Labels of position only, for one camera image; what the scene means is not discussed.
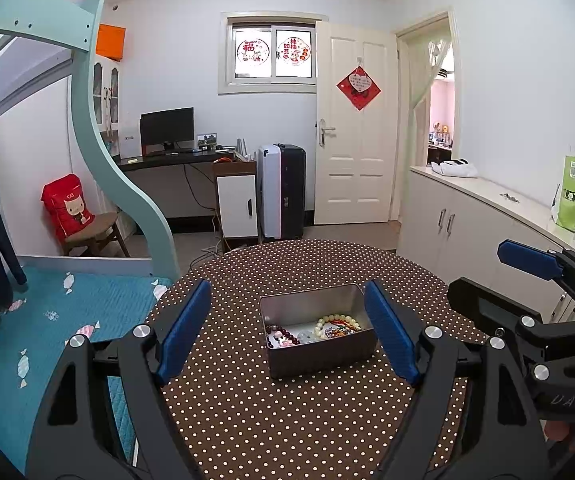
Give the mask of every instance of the window sill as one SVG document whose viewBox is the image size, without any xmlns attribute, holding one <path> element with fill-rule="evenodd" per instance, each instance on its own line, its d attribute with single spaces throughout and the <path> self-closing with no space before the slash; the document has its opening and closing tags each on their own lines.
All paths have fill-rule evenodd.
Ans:
<svg viewBox="0 0 575 480">
<path fill-rule="evenodd" d="M 222 84 L 218 94 L 298 93 L 316 94 L 315 84 L 264 83 L 264 84 Z"/>
</svg>

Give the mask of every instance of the open container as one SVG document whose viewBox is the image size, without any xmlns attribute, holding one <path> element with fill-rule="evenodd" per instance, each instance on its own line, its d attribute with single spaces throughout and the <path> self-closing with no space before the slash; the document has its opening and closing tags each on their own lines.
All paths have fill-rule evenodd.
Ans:
<svg viewBox="0 0 575 480">
<path fill-rule="evenodd" d="M 271 325 L 280 325 L 295 336 L 302 330 L 314 332 L 318 319 L 331 314 L 352 316 L 362 330 L 283 348 L 271 348 L 266 339 L 270 377 L 280 379 L 311 374 L 368 359 L 376 350 L 378 338 L 365 313 L 363 292 L 358 285 L 331 286 L 261 298 L 264 336 Z"/>
</svg>

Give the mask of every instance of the blue gripper pad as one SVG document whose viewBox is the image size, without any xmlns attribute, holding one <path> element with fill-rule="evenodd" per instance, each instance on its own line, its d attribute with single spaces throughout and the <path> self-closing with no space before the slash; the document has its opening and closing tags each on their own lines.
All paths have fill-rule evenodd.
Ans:
<svg viewBox="0 0 575 480">
<path fill-rule="evenodd" d="M 499 245 L 497 254 L 502 263 L 542 280 L 549 281 L 563 276 L 563 268 L 555 256 L 533 247 L 505 240 Z"/>
<path fill-rule="evenodd" d="M 421 379 L 414 344 L 375 282 L 365 285 L 365 311 L 394 372 L 414 386 Z"/>
<path fill-rule="evenodd" d="M 194 294 L 184 301 L 185 308 L 162 344 L 161 364 L 156 371 L 162 384 L 167 384 L 172 378 L 181 375 L 183 371 L 183 365 L 210 311 L 212 303 L 210 282 L 201 282 Z"/>
</svg>

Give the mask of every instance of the red cushion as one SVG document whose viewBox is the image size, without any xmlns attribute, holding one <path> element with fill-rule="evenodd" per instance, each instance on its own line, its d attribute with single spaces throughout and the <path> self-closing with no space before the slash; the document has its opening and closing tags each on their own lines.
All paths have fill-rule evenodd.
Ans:
<svg viewBox="0 0 575 480">
<path fill-rule="evenodd" d="M 87 227 L 94 215 L 87 210 L 81 181 L 75 174 L 50 182 L 43 187 L 41 200 L 50 213 L 56 238 L 65 240 Z"/>
</svg>

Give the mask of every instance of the chair seat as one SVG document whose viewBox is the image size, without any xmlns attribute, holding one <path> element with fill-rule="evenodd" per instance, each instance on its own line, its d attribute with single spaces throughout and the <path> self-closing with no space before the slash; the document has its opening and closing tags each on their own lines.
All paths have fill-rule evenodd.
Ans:
<svg viewBox="0 0 575 480">
<path fill-rule="evenodd" d="M 106 231 L 112 227 L 114 222 L 117 221 L 117 218 L 119 218 L 119 213 L 102 213 L 96 215 L 90 225 L 70 235 L 66 238 L 65 243 L 68 246 L 84 244 L 84 242 L 88 240 L 104 235 Z"/>
</svg>

